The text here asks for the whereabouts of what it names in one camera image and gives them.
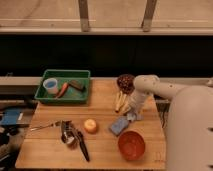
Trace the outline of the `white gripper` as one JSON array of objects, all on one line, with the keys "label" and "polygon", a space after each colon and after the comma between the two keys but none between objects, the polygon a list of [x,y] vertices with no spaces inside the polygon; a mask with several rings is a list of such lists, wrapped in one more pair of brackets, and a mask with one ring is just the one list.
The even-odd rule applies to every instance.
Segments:
[{"label": "white gripper", "polygon": [[130,97],[127,94],[123,94],[122,97],[121,95],[122,91],[119,91],[115,100],[115,112],[119,111],[120,114],[124,114],[129,111],[130,107],[135,113],[139,113],[147,98],[146,93],[141,93],[137,90],[134,90]]}]

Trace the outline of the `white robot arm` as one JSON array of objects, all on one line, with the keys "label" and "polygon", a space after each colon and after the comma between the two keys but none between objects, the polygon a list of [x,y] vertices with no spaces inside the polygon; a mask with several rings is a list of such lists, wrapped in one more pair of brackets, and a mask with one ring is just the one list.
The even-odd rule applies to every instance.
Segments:
[{"label": "white robot arm", "polygon": [[170,100],[166,171],[213,171],[213,88],[161,82],[156,75],[123,74],[119,89],[134,112],[153,94]]}]

